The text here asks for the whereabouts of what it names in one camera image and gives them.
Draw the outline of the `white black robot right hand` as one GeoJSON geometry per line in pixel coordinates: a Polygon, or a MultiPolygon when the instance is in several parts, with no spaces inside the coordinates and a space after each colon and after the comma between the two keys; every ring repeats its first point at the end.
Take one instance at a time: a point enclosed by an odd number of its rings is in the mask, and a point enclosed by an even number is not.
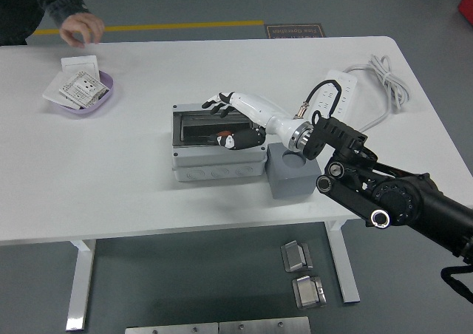
{"type": "Polygon", "coordinates": [[[226,117],[229,112],[238,111],[256,124],[255,129],[234,132],[226,137],[219,136],[216,142],[227,149],[247,149],[259,144],[265,135],[279,137],[283,146],[291,151],[301,151],[299,141],[308,130],[308,123],[292,117],[287,111],[269,100],[239,92],[220,92],[202,104],[212,114],[226,117]]]}

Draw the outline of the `person's left hand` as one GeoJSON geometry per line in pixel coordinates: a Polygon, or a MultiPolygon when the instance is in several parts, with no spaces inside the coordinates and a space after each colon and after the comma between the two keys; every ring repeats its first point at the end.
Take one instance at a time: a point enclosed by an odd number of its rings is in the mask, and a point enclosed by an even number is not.
{"type": "Polygon", "coordinates": [[[87,44],[101,42],[104,22],[91,13],[76,13],[64,20],[59,28],[60,37],[71,47],[83,49],[87,44]]]}

